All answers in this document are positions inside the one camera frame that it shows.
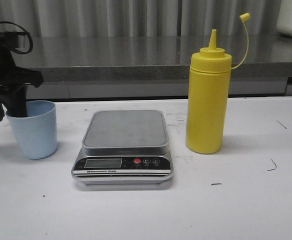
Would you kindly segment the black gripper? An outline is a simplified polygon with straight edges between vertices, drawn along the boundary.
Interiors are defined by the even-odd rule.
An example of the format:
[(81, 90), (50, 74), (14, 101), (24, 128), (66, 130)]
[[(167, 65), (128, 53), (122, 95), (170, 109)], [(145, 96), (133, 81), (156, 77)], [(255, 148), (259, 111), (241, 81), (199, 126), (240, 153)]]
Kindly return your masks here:
[[(9, 86), (6, 93), (6, 107), (12, 117), (27, 117), (27, 86), (38, 88), (43, 82), (40, 71), (30, 70), (16, 66), (12, 53), (19, 55), (29, 54), (33, 50), (31, 34), (22, 26), (10, 22), (0, 21), (0, 24), (15, 25), (20, 31), (0, 32), (0, 88)], [(27, 37), (29, 48), (26, 51), (18, 50), (19, 37)], [(5, 116), (2, 103), (0, 102), (0, 122)]]

